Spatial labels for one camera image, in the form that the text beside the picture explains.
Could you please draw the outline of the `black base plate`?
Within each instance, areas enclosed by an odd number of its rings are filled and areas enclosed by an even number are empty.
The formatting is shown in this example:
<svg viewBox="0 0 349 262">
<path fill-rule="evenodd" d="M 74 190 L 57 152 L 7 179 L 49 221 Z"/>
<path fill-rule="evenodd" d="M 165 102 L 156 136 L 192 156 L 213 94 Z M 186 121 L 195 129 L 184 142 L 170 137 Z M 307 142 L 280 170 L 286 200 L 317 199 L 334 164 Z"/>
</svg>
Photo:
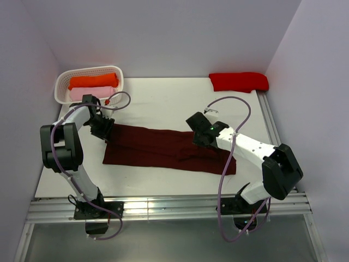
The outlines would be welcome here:
<svg viewBox="0 0 349 262">
<path fill-rule="evenodd" d="M 261 207 L 259 213 L 266 213 L 268 203 L 263 202 L 264 200 L 260 200 L 254 204 L 249 204 L 240 196 L 220 197 L 218 198 L 216 212 L 220 209 L 220 214 L 223 216 L 253 215 Z"/>
<path fill-rule="evenodd" d="M 106 210 L 110 210 L 120 217 L 123 215 L 124 202 L 122 201 L 107 201 L 101 206 Z M 78 202 L 74 212 L 74 220 L 92 220 L 92 219 L 108 219 L 117 218 L 116 215 L 110 214 L 104 210 L 97 209 L 86 202 Z"/>
</svg>

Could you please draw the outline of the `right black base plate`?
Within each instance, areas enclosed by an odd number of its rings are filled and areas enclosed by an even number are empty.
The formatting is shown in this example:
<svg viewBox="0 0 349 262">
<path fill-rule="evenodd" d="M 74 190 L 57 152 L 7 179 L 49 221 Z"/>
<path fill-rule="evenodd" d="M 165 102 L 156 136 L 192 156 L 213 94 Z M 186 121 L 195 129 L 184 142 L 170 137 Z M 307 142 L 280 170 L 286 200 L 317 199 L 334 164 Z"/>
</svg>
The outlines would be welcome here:
<svg viewBox="0 0 349 262">
<path fill-rule="evenodd" d="M 218 198 L 216 212 L 220 209 L 220 214 L 223 216 L 253 215 L 261 207 L 259 213 L 266 213 L 268 203 L 263 202 L 264 200 L 260 200 L 254 204 L 249 204 L 240 196 L 220 197 Z"/>
</svg>

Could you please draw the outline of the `aluminium side rail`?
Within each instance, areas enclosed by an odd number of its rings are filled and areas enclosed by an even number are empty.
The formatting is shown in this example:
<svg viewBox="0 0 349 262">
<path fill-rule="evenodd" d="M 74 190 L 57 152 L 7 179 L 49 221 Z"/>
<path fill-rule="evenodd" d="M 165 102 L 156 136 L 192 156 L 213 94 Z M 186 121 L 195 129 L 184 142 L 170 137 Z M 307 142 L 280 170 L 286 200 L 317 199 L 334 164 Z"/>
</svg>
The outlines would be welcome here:
<svg viewBox="0 0 349 262">
<path fill-rule="evenodd" d="M 267 128 L 269 139 L 273 145 L 279 146 L 281 144 L 281 140 L 274 122 L 274 118 L 267 100 L 267 96 L 264 92 L 257 91 L 257 97 L 261 106 L 262 115 Z"/>
</svg>

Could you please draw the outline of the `orange rolled t-shirt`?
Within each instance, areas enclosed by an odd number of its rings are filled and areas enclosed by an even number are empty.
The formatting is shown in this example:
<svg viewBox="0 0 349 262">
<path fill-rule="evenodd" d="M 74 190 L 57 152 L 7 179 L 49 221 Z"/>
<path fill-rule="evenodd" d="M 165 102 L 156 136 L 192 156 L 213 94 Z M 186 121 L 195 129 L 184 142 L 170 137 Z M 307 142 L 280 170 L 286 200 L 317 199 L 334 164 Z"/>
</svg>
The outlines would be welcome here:
<svg viewBox="0 0 349 262">
<path fill-rule="evenodd" d="M 119 78 L 116 73 L 109 73 L 97 76 L 75 76 L 69 81 L 68 90 L 73 88 L 90 88 L 90 87 L 104 87 L 111 86 L 117 87 L 119 84 Z"/>
</svg>

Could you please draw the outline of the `dark red t-shirt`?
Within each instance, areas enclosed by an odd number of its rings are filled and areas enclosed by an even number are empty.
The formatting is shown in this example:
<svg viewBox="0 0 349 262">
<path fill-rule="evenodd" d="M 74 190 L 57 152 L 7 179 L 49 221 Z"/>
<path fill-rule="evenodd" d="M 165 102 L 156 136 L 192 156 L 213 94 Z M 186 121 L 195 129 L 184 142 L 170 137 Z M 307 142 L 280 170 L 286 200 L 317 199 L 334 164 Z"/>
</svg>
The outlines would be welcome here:
<svg viewBox="0 0 349 262">
<path fill-rule="evenodd" d="M 193 132 L 115 124 L 103 164 L 222 174 L 229 152 L 194 145 Z"/>
</svg>

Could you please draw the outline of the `white plastic basket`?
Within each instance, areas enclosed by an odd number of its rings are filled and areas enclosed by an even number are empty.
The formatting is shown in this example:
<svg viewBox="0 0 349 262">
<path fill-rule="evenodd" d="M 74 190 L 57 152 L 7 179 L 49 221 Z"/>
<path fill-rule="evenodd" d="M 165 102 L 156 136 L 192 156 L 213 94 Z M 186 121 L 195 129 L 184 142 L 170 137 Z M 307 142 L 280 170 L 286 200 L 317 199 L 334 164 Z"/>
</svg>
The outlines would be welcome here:
<svg viewBox="0 0 349 262">
<path fill-rule="evenodd" d="M 110 65 L 75 69 L 63 72 L 55 84 L 55 100 L 60 104 L 82 101 L 92 94 L 105 105 L 114 105 L 121 99 L 124 77 L 120 68 Z"/>
</svg>

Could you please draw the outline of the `aluminium front rail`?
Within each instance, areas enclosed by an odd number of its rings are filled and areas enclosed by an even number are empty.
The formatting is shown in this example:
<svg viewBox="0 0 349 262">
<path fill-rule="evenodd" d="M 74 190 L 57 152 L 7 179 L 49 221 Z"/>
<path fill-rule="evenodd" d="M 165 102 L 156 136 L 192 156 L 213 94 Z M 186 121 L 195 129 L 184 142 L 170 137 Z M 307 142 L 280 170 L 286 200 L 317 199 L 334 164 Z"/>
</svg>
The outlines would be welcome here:
<svg viewBox="0 0 349 262">
<path fill-rule="evenodd" d="M 106 198 L 124 203 L 122 220 L 155 221 L 215 218 L 216 195 Z M 312 210 L 305 193 L 291 192 L 285 200 L 271 200 L 270 215 L 308 215 Z M 74 206 L 66 198 L 39 199 L 29 205 L 26 224 L 72 223 Z"/>
</svg>

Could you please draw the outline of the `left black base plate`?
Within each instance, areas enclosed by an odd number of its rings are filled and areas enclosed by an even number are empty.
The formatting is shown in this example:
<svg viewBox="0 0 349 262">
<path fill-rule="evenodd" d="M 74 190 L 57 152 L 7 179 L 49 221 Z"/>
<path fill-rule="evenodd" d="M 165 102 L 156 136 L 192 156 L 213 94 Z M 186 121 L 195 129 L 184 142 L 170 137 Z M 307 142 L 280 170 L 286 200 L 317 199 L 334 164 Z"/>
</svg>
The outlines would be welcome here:
<svg viewBox="0 0 349 262">
<path fill-rule="evenodd" d="M 107 201 L 101 206 L 106 210 L 110 210 L 120 217 L 123 215 L 124 202 L 122 201 Z M 74 212 L 74 220 L 92 220 L 92 219 L 108 219 L 117 218 L 116 215 L 110 214 L 104 210 L 97 209 L 86 202 L 78 202 Z"/>
</svg>

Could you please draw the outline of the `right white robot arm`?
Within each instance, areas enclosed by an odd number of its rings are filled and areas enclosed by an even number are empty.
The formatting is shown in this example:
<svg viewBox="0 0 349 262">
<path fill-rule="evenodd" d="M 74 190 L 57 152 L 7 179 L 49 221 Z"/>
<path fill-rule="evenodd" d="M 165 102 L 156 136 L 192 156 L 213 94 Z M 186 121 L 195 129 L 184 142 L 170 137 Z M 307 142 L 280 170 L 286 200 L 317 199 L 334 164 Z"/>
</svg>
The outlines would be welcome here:
<svg viewBox="0 0 349 262">
<path fill-rule="evenodd" d="M 210 123 L 205 114 L 196 112 L 186 120 L 194 132 L 193 143 L 206 148 L 231 151 L 261 170 L 261 178 L 244 185 L 233 198 L 221 200 L 221 213 L 239 215 L 257 210 L 264 199 L 284 200 L 303 178 L 303 172 L 288 145 L 265 144 L 239 134 L 228 124 Z"/>
</svg>

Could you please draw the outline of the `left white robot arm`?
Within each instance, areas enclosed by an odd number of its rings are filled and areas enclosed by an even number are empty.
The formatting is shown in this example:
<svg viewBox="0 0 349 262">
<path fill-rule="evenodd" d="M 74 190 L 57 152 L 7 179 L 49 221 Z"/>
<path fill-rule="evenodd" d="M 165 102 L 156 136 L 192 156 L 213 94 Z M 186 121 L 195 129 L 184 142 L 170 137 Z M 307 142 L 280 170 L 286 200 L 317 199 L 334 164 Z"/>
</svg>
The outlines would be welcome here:
<svg viewBox="0 0 349 262">
<path fill-rule="evenodd" d="M 91 128 L 91 134 L 109 141 L 114 120 L 103 116 L 95 96 L 84 95 L 81 103 L 72 105 L 61 120 L 40 128 L 41 153 L 44 166 L 63 176 L 76 197 L 71 204 L 84 219 L 118 217 L 104 201 L 100 189 L 91 181 L 83 166 L 83 149 L 79 129 Z"/>
</svg>

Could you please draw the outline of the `pink rolled t-shirt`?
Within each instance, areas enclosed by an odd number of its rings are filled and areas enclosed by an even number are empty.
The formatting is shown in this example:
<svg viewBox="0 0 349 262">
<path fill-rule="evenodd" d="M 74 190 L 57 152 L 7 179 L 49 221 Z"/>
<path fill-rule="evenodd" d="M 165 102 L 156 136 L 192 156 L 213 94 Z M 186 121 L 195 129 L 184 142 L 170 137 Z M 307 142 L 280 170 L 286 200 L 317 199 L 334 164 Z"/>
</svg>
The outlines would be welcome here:
<svg viewBox="0 0 349 262">
<path fill-rule="evenodd" d="M 73 102 L 82 101 L 84 95 L 93 95 L 99 99 L 110 97 L 114 92 L 115 88 L 112 86 L 102 87 L 74 87 L 69 93 L 69 97 Z"/>
</svg>

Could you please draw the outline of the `bright red folded t-shirt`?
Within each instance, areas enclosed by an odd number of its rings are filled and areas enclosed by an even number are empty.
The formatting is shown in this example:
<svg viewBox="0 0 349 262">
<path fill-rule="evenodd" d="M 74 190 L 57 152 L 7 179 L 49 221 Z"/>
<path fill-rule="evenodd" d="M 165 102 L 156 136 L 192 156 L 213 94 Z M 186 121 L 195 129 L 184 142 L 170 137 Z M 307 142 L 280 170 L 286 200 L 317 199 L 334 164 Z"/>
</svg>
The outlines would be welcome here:
<svg viewBox="0 0 349 262">
<path fill-rule="evenodd" d="M 265 75 L 255 72 L 211 73 L 209 79 L 214 92 L 234 91 L 250 93 L 251 91 L 268 91 L 269 82 Z"/>
</svg>

